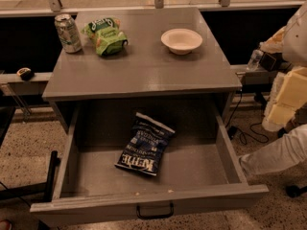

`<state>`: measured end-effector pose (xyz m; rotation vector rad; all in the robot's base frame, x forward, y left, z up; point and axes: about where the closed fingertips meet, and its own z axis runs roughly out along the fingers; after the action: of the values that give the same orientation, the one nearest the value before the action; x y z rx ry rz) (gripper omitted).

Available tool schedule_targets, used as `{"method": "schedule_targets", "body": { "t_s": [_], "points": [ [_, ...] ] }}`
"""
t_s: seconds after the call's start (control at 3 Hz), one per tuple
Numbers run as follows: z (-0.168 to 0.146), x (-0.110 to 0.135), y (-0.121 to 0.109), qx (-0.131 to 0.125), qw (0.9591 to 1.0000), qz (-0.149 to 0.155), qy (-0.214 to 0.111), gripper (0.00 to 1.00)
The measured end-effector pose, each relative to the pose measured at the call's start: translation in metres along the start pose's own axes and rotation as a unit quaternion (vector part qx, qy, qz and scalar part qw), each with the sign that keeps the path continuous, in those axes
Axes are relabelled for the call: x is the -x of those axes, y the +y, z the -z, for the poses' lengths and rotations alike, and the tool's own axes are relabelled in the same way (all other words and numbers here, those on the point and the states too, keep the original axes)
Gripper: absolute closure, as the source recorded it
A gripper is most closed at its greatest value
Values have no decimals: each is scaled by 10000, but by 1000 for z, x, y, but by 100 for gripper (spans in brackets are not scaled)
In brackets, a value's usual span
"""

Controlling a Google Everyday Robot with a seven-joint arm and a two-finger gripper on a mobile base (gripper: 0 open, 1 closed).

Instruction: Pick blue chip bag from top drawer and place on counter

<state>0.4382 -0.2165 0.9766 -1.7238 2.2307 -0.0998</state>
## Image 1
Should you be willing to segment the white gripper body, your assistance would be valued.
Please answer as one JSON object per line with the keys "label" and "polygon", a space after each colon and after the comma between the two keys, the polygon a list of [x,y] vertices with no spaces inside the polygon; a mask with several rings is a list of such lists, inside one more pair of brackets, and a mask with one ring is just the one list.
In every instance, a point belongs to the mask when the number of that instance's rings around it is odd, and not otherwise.
{"label": "white gripper body", "polygon": [[307,70],[278,73],[273,81],[262,126],[267,131],[285,127],[307,104]]}

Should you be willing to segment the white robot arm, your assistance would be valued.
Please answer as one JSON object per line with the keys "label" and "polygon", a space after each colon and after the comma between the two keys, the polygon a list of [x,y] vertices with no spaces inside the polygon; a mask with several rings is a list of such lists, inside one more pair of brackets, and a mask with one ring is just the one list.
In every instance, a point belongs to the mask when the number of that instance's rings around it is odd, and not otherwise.
{"label": "white robot arm", "polygon": [[276,75],[265,109],[263,128],[278,131],[307,103],[307,2],[286,26],[261,42],[260,49],[265,53],[281,53],[282,58],[294,67],[287,74]]}

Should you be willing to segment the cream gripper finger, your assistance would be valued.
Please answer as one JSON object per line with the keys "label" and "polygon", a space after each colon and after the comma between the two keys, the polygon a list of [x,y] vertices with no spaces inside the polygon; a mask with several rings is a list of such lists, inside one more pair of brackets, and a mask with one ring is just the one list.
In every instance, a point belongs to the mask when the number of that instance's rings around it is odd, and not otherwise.
{"label": "cream gripper finger", "polygon": [[268,121],[285,126],[295,112],[307,103],[307,68],[298,67],[282,78],[277,96],[273,99]]}
{"label": "cream gripper finger", "polygon": [[285,27],[280,28],[268,40],[260,43],[260,50],[270,54],[281,53],[283,49],[284,33]]}

